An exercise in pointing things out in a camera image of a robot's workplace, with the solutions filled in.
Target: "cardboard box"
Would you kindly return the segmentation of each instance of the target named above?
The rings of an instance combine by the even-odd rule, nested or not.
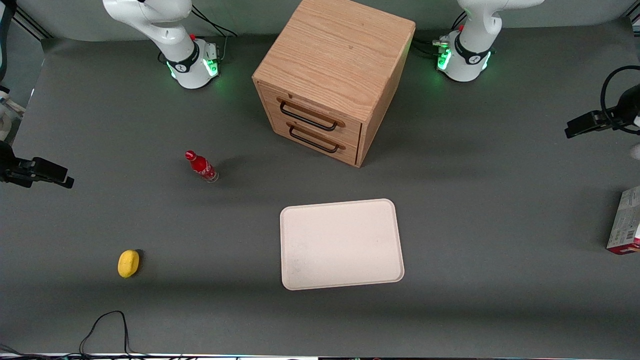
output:
[[[618,255],[640,251],[640,186],[622,193],[607,250]]]

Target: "box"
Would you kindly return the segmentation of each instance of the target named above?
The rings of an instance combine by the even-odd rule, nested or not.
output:
[[[607,250],[625,255],[640,251],[640,186],[622,193]]]
[[[253,74],[273,131],[360,167],[415,23],[349,0],[302,0]]]

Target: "gray table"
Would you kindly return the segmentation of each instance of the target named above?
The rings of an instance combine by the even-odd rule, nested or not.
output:
[[[194,91],[151,42],[45,43],[15,151],[76,184],[0,186],[3,343],[72,351],[121,309],[142,352],[640,356],[640,255],[604,250],[620,191],[640,184],[640,139],[563,133],[637,63],[627,21],[506,29],[467,84],[412,52],[361,169],[271,131],[250,76],[272,41],[231,39],[221,77]],[[616,78],[609,101],[639,79]],[[282,208],[380,197],[397,207],[401,282],[281,285]],[[137,278],[116,272],[125,249],[145,251]],[[121,344],[107,318],[87,350]]]

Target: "bottle cap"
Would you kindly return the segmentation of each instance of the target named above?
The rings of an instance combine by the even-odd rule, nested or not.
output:
[[[196,155],[195,152],[189,150],[189,151],[184,153],[184,157],[187,158],[187,160],[189,160],[189,161],[193,161],[193,160],[196,160],[196,158],[198,156]]]

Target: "red bottle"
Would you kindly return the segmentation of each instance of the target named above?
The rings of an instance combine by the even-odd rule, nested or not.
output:
[[[207,161],[207,159],[202,156],[196,155],[195,152],[189,150],[184,153],[184,157],[189,160],[191,163],[191,168],[193,171],[197,172],[202,176],[205,181],[208,183],[213,183],[215,180],[218,180],[218,173],[216,169],[214,169],[211,164]]]

